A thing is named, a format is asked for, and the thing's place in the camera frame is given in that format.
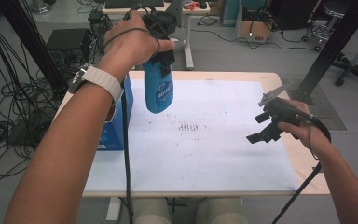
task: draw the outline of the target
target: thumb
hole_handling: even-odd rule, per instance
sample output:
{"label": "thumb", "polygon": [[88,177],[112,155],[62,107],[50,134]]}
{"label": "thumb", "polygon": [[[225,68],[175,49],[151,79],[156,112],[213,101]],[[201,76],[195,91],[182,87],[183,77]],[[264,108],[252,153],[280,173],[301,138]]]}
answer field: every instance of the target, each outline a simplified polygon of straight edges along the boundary
{"label": "thumb", "polygon": [[278,128],[284,132],[291,133],[298,137],[302,136],[303,133],[301,127],[286,122],[279,122]]}
{"label": "thumb", "polygon": [[168,51],[175,48],[175,42],[171,40],[159,40],[159,52]]}

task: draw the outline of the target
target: person's leg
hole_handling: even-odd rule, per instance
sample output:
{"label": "person's leg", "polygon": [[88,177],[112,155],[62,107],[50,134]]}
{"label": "person's leg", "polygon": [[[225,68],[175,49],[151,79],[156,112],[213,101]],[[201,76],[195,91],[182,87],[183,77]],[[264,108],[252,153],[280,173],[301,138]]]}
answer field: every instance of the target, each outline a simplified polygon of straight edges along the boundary
{"label": "person's leg", "polygon": [[206,198],[198,208],[196,224],[247,224],[241,198]]}
{"label": "person's leg", "polygon": [[172,224],[164,198],[138,198],[133,200],[135,224]]}

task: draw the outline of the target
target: floor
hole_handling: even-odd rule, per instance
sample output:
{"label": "floor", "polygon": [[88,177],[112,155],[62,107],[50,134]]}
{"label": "floor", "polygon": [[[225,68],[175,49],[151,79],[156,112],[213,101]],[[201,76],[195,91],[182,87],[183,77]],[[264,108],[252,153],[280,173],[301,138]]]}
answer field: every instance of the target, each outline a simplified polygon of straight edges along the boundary
{"label": "floor", "polygon": [[[313,50],[317,40],[311,38],[308,42],[289,43],[278,33],[273,34],[268,42],[276,45],[262,45],[251,49],[245,42],[228,42],[223,40],[235,39],[234,28],[221,27],[219,23],[212,26],[198,26],[199,19],[192,21],[191,48],[196,71],[246,71],[246,72],[274,72],[280,78],[302,79],[310,70],[318,52]],[[41,35],[48,39],[53,29],[88,27],[86,23],[45,23],[37,24]],[[21,50],[21,45],[15,33],[0,15],[0,31],[15,50]],[[284,37],[299,40],[305,34],[304,30],[285,31]],[[185,30],[178,29],[172,37],[183,39]],[[176,62],[173,70],[186,70],[185,56],[182,42],[177,43],[175,49]],[[358,52],[358,31],[345,47],[343,52],[352,58]],[[36,73],[37,68],[29,58],[31,70]],[[347,160],[353,171],[358,175],[358,78],[348,76],[342,87],[336,87],[334,82],[342,71],[331,67],[319,85],[345,124],[346,131],[331,131],[333,143]],[[0,76],[0,90],[5,84]],[[2,163],[4,170],[13,161],[9,159]],[[0,223],[2,223],[10,197],[17,186],[21,174],[4,178],[0,181]],[[244,197],[244,207],[247,210],[250,223],[270,223],[288,201],[286,196],[248,196]],[[181,199],[189,207],[178,207],[172,214],[174,223],[194,223],[197,203],[200,200]],[[85,198],[80,205],[78,223],[105,223],[108,199]],[[128,223],[125,211],[121,213],[119,223]],[[333,202],[329,195],[314,196],[301,195],[282,217],[281,223],[338,223]]]}

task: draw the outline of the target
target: person's right arm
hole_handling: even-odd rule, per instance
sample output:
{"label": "person's right arm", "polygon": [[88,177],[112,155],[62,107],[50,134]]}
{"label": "person's right arm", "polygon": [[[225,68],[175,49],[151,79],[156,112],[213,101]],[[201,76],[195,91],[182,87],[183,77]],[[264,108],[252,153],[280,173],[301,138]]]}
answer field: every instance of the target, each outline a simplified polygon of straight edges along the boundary
{"label": "person's right arm", "polygon": [[[286,101],[287,104],[310,113],[304,103]],[[304,120],[298,126],[280,122],[278,127],[294,134],[311,150],[324,168],[324,176],[330,189],[341,223],[358,223],[358,178],[338,150],[328,141],[321,130],[311,127]]]}

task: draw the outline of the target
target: bottle label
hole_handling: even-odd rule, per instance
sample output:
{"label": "bottle label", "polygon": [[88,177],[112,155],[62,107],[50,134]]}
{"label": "bottle label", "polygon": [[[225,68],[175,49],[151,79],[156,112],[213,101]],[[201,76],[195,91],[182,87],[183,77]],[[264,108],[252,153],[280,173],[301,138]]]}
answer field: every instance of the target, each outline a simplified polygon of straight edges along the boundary
{"label": "bottle label", "polygon": [[156,92],[156,106],[161,108],[166,104],[170,104],[172,100],[172,82],[164,81],[158,84],[158,90]]}

